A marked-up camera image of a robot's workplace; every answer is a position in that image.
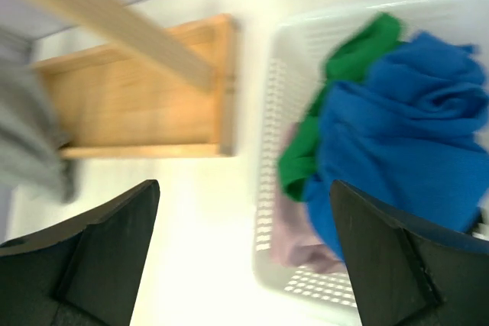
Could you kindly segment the blue tank top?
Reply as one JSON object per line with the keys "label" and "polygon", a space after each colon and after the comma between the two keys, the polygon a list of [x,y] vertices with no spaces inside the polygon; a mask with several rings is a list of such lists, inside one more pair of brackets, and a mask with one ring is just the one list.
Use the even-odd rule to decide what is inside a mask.
{"label": "blue tank top", "polygon": [[334,84],[303,198],[337,257],[343,251],[329,198],[336,180],[444,228],[472,226],[488,189],[488,153],[476,140],[488,120],[477,51],[421,32],[375,61],[362,83]]}

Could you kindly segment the grey tank top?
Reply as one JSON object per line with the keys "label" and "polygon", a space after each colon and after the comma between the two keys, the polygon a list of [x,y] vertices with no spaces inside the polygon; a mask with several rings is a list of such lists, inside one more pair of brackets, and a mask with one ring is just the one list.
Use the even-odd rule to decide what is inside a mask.
{"label": "grey tank top", "polygon": [[59,149],[70,136],[28,65],[30,51],[28,39],[1,28],[1,185],[68,203],[75,197],[74,168]]}

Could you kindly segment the green tank top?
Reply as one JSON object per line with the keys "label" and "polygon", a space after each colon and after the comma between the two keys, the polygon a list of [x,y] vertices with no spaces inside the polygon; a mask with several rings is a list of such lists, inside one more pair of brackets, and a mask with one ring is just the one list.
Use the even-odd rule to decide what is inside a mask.
{"label": "green tank top", "polygon": [[317,171],[319,115],[335,82],[362,82],[374,61],[402,44],[402,33],[403,25],[398,18],[380,13],[337,47],[323,63],[322,88],[277,162],[277,181],[281,192],[289,199],[300,202],[306,182]]}

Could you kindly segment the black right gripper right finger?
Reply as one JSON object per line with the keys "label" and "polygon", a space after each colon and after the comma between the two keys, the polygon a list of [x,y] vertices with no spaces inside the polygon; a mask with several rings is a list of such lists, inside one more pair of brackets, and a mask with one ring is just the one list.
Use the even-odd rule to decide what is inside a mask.
{"label": "black right gripper right finger", "polygon": [[488,242],[336,180],[330,203],[363,325],[486,325]]}

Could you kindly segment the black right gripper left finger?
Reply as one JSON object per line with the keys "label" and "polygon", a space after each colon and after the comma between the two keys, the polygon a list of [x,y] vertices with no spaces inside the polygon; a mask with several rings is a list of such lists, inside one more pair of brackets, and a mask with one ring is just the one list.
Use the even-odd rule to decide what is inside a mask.
{"label": "black right gripper left finger", "polygon": [[128,325],[154,231],[151,179],[1,245],[3,325]]}

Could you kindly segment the mauve pink tank top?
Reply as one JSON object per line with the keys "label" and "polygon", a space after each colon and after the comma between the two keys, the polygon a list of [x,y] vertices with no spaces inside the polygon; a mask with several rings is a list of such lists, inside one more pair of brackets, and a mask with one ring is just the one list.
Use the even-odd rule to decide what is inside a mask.
{"label": "mauve pink tank top", "polygon": [[285,133],[276,165],[270,256],[285,267],[308,266],[316,273],[344,273],[343,262],[320,240],[302,203],[306,181],[316,172],[316,118]]}

